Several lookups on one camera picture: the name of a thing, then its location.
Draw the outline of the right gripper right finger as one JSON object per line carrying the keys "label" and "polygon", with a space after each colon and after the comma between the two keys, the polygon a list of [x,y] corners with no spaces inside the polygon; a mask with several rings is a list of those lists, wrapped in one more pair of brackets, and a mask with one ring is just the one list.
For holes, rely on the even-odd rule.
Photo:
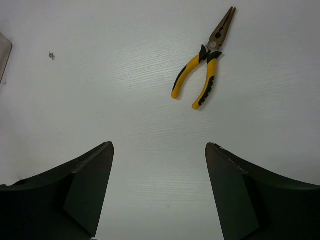
{"label": "right gripper right finger", "polygon": [[281,176],[215,143],[207,169],[225,240],[318,240],[320,187]]}

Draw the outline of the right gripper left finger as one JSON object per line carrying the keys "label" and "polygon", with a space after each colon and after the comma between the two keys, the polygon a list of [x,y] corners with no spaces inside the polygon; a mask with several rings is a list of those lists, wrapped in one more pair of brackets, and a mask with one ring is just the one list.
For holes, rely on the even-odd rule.
{"label": "right gripper left finger", "polygon": [[91,240],[114,159],[112,142],[41,174],[0,186],[2,240]]}

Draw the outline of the yellow handled cutting pliers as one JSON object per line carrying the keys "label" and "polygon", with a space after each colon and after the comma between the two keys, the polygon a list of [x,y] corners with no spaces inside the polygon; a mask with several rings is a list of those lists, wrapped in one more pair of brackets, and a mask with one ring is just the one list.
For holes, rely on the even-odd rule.
{"label": "yellow handled cutting pliers", "polygon": [[227,37],[229,28],[236,13],[235,7],[230,7],[221,22],[210,35],[207,45],[202,45],[199,53],[193,57],[178,74],[172,91],[171,97],[178,99],[188,75],[195,70],[200,64],[206,62],[206,80],[199,97],[192,104],[194,110],[198,110],[207,100],[213,90],[217,72],[217,61],[222,55],[221,48]]}

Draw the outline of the clear plastic organizer box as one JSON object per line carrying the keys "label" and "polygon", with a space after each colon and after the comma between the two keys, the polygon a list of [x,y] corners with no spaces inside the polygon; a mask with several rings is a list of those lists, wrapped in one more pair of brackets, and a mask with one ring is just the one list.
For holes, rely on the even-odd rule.
{"label": "clear plastic organizer box", "polygon": [[12,48],[12,42],[0,33],[0,81],[3,79]]}

